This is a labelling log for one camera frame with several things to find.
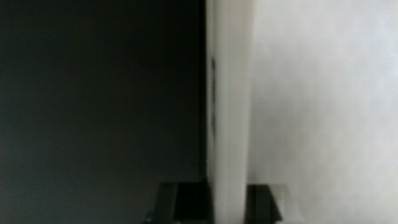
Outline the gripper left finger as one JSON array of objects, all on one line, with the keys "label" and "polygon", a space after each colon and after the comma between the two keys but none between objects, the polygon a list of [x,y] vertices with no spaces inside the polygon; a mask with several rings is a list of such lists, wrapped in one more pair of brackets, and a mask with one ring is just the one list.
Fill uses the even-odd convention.
[{"label": "gripper left finger", "polygon": [[209,224],[209,192],[202,182],[159,184],[143,224]]}]

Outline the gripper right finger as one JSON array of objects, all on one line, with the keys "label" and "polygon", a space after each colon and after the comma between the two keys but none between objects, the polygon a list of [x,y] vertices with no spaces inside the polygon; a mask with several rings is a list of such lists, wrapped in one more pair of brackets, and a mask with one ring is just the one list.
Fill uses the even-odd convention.
[{"label": "gripper right finger", "polygon": [[277,224],[282,213],[268,185],[247,186],[245,224]]}]

